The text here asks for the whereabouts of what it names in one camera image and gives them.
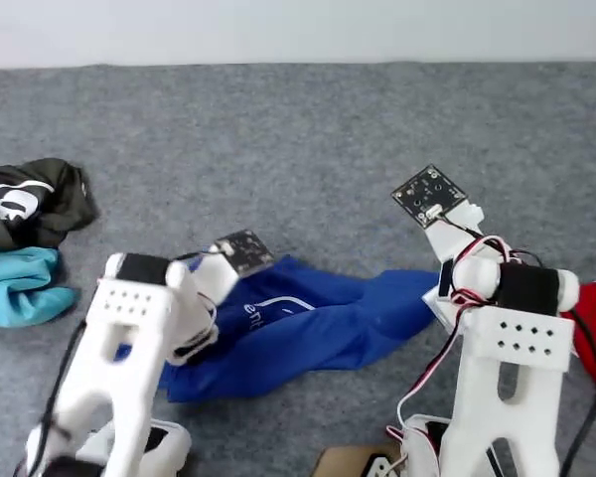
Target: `white wire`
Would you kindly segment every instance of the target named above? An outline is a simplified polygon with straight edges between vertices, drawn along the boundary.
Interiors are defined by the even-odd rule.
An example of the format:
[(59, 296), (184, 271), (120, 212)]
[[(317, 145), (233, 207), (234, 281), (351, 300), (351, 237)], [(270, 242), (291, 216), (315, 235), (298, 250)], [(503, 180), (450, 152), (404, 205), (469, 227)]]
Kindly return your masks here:
[(421, 390), (424, 387), (424, 385), (428, 382), (428, 380), (433, 375), (433, 373), (435, 373), (435, 370), (437, 370), (439, 365), (441, 365), (441, 363), (444, 361), (444, 358), (446, 358), (446, 356), (448, 356), (448, 353), (450, 353), (450, 350), (452, 349), (453, 345), (455, 344), (455, 341), (457, 341), (458, 336), (459, 336), (459, 330), (457, 331), (457, 333), (454, 333), (452, 335), (450, 342), (448, 343), (448, 347), (446, 348), (446, 351), (444, 352), (443, 355), (441, 355), (437, 359), (437, 362), (433, 365), (433, 367), (425, 373), (422, 380), (412, 390), (410, 390), (408, 393), (406, 393), (403, 396), (403, 398), (400, 399), (399, 402), (397, 403), (397, 420), (399, 420), (399, 424), (402, 429), (406, 428), (406, 424), (404, 423), (404, 418), (401, 415), (402, 407), (409, 399), (411, 399), (413, 396), (415, 396), (419, 392), (419, 390)]
[(215, 324), (217, 323), (217, 315), (219, 314), (218, 310), (217, 310), (217, 305), (214, 302), (214, 300), (212, 298), (210, 298), (208, 295), (206, 295), (205, 293), (198, 291), (197, 295), (199, 296), (199, 298), (203, 298), (204, 300), (209, 301), (212, 306), (212, 316), (210, 318), (210, 325), (208, 325), (208, 328), (206, 330), (206, 334), (208, 334), (212, 331), (212, 327), (215, 326)]
[(431, 450), (431, 453), (433, 454), (433, 463), (435, 464), (435, 475), (437, 477), (439, 477), (439, 457), (437, 456), (437, 452), (435, 451), (435, 446), (433, 445), (433, 443), (430, 441), (430, 438), (428, 438), (428, 436), (423, 433), (421, 430), (419, 430), (416, 427), (410, 427), (409, 425), (406, 425), (404, 427), (404, 431), (409, 431), (409, 432), (415, 432), (416, 434), (420, 435), (421, 437), (423, 437), (424, 442), (426, 443), (426, 445), (428, 445), (428, 447)]
[(404, 462), (407, 458), (408, 458), (408, 454), (406, 452), (403, 452), (401, 454), (401, 457), (399, 457), (395, 462), (393, 462), (388, 467), (386, 467), (385, 470), (382, 470), (381, 477), (389, 477), (388, 474), (390, 474), (393, 470), (395, 470), (395, 467), (397, 467), (398, 465), (401, 465), (401, 463)]
[(485, 242), (489, 239), (494, 239), (496, 241), (498, 241), (501, 244), (501, 247), (503, 249), (503, 253), (502, 256), (504, 258), (504, 261), (509, 261), (510, 260), (510, 254), (511, 254), (511, 247), (506, 243), (506, 241), (501, 238), (500, 236), (483, 236), (481, 238), (477, 238), (478, 243), (473, 246), (470, 250), (468, 250), (466, 252), (466, 254), (464, 256), (462, 256), (460, 258), (460, 260), (463, 260), (464, 258), (466, 258), (468, 255), (471, 255), (472, 253), (474, 253), (476, 250), (479, 250), (479, 248), (481, 247), (481, 245), (483, 246), (487, 246), (490, 247), (489, 245), (486, 245)]

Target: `blue cloth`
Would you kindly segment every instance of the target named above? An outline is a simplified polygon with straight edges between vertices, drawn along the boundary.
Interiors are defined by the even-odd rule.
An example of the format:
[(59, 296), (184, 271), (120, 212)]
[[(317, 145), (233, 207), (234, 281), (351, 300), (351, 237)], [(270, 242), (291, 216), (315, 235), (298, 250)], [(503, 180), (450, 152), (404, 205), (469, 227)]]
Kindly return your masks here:
[(310, 370), (355, 370), (419, 333), (437, 273), (389, 270), (362, 280), (291, 256), (238, 283), (219, 307), (219, 340), (160, 388), (175, 402), (253, 397)]
[(49, 321), (76, 299), (70, 288), (46, 287), (58, 264), (58, 251), (29, 246), (0, 253), (0, 327)]

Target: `teal cloth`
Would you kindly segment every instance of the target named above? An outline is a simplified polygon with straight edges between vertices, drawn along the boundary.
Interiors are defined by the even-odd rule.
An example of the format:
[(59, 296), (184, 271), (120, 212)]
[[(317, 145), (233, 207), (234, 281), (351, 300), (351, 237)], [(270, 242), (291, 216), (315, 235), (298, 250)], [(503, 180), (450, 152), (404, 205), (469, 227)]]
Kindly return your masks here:
[(75, 302), (70, 288), (44, 288), (51, 283), (58, 254), (37, 246), (0, 252), (0, 327), (38, 325)]

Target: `cardboard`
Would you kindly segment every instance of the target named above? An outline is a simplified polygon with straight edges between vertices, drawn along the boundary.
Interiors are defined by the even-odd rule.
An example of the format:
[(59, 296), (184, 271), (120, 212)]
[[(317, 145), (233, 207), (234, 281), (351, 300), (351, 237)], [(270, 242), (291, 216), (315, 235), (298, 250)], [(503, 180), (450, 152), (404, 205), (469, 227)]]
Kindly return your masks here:
[(364, 471), (374, 454), (385, 454), (390, 462), (399, 458), (399, 445), (349, 445), (329, 447), (320, 455), (311, 477), (364, 477)]

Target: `white logo print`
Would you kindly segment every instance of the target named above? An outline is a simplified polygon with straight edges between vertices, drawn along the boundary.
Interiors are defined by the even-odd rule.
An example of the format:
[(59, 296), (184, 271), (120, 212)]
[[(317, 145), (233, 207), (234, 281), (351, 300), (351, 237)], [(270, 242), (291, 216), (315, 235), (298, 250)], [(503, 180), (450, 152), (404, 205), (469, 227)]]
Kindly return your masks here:
[(40, 202), (30, 192), (23, 191), (25, 187), (43, 187), (50, 192), (55, 189), (46, 182), (24, 181), (16, 186), (0, 184), (0, 220), (13, 221), (16, 217), (29, 219), (38, 209)]
[(303, 310), (314, 310), (315, 307), (307, 303), (306, 301), (301, 300), (300, 298), (296, 298), (295, 296), (278, 296), (276, 298), (270, 298), (265, 301), (261, 301), (260, 303), (254, 303), (253, 305), (244, 305), (243, 308), (249, 314), (249, 329), (254, 330), (256, 328), (261, 327), (264, 325), (264, 320), (260, 311), (256, 311), (256, 307), (265, 308), (267, 306), (273, 305), (275, 303), (283, 303), (283, 307), (281, 308), (282, 311), (289, 315), (293, 315), (294, 311), (290, 309), (291, 304), (298, 305), (302, 309), (298, 309), (297, 312), (301, 312)]

